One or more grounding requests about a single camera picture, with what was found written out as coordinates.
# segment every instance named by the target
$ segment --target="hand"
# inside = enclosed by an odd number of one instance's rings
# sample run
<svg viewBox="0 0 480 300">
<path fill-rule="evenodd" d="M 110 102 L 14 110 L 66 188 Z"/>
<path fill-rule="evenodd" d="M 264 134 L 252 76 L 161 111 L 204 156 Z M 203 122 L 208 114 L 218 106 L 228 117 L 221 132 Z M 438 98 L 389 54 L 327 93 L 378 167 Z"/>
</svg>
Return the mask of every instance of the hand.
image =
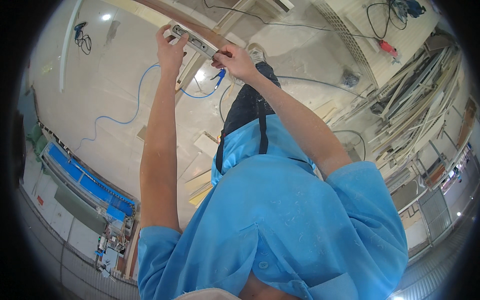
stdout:
<svg viewBox="0 0 480 300">
<path fill-rule="evenodd" d="M 235 45 L 225 45 L 213 55 L 212 67 L 227 68 L 236 78 L 250 84 L 260 74 L 247 51 Z"/>
<path fill-rule="evenodd" d="M 162 73 L 177 78 L 183 57 L 187 54 L 183 52 L 183 47 L 185 47 L 188 42 L 188 34 L 183 34 L 175 45 L 171 45 L 170 42 L 173 41 L 175 37 L 163 37 L 165 30 L 169 28 L 170 24 L 163 25 L 156 33 L 156 42 L 158 43 L 158 52 L 156 55 L 158 57 L 158 63 L 162 68 Z"/>
</svg>

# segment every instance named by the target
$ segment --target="ventilation grille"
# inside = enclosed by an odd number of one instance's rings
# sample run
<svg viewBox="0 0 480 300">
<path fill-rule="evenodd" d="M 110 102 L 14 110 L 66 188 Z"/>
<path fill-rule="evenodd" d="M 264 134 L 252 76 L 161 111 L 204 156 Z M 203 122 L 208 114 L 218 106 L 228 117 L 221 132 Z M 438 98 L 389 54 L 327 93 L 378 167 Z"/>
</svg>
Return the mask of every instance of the ventilation grille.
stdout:
<svg viewBox="0 0 480 300">
<path fill-rule="evenodd" d="M 373 75 L 370 64 L 367 62 L 367 58 L 365 55 L 363 55 L 363 52 L 360 49 L 357 41 L 353 36 L 351 36 L 352 33 L 348 30 L 340 17 L 334 12 L 330 5 L 323 0 L 318 0 L 317 2 L 313 3 L 313 5 L 320 11 L 325 19 L 327 19 L 333 29 L 338 31 L 338 35 L 340 35 L 343 42 L 357 61 L 362 73 L 366 75 L 368 79 L 378 88 L 378 83 Z"/>
</svg>

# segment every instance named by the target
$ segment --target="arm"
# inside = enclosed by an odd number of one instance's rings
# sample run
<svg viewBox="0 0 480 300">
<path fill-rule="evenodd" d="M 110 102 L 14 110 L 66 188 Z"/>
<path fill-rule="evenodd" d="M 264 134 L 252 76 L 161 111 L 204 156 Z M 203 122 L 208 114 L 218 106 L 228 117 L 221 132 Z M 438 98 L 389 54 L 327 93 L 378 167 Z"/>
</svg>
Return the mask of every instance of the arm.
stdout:
<svg viewBox="0 0 480 300">
<path fill-rule="evenodd" d="M 180 232 L 177 214 L 177 133 L 175 81 L 183 60 L 188 35 L 175 45 L 163 37 L 170 25 L 156 34 L 161 79 L 156 90 L 140 164 L 141 227 L 165 226 Z"/>
<path fill-rule="evenodd" d="M 324 178 L 352 161 L 328 126 L 313 111 L 261 75 L 244 49 L 226 45 L 216 53 L 212 66 L 226 67 L 235 77 L 251 85 L 278 115 L 305 154 Z"/>
</svg>

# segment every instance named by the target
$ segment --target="apron strap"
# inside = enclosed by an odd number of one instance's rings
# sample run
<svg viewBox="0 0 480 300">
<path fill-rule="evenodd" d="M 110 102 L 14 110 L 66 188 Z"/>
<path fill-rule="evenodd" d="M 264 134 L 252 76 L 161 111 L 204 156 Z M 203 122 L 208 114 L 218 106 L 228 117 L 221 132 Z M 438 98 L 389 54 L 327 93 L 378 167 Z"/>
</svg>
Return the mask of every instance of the apron strap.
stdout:
<svg viewBox="0 0 480 300">
<path fill-rule="evenodd" d="M 260 149 L 258 154 L 266 154 L 268 149 L 268 137 L 267 137 L 267 122 L 265 115 L 265 100 L 257 102 L 258 106 L 258 123 L 260 125 Z M 220 144 L 216 150 L 215 166 L 220 174 L 223 175 L 223 144 L 225 143 L 225 130 L 222 130 L 220 135 Z"/>
<path fill-rule="evenodd" d="M 258 106 L 258 123 L 260 125 L 260 149 L 258 154 L 267 154 L 268 137 L 267 137 L 267 122 L 265 117 L 265 100 L 257 102 Z"/>
<path fill-rule="evenodd" d="M 222 168 L 223 168 L 223 144 L 224 144 L 224 142 L 225 142 L 225 130 L 222 129 L 222 132 L 220 134 L 220 145 L 218 145 L 218 148 L 216 150 L 216 160 L 215 160 L 216 169 L 222 175 L 223 175 Z"/>
</svg>

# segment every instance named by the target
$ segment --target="blue machine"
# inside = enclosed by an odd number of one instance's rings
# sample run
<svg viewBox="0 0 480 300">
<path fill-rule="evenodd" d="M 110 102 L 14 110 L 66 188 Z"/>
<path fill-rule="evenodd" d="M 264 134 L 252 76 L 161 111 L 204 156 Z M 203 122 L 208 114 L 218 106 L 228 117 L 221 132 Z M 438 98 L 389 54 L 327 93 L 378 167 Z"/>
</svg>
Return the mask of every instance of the blue machine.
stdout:
<svg viewBox="0 0 480 300">
<path fill-rule="evenodd" d="M 55 141 L 47 144 L 40 157 L 55 176 L 63 178 L 73 193 L 108 221 L 105 234 L 98 239 L 95 254 L 103 256 L 107 249 L 123 253 L 129 242 L 126 236 L 131 235 L 136 202 L 94 176 Z"/>
</svg>

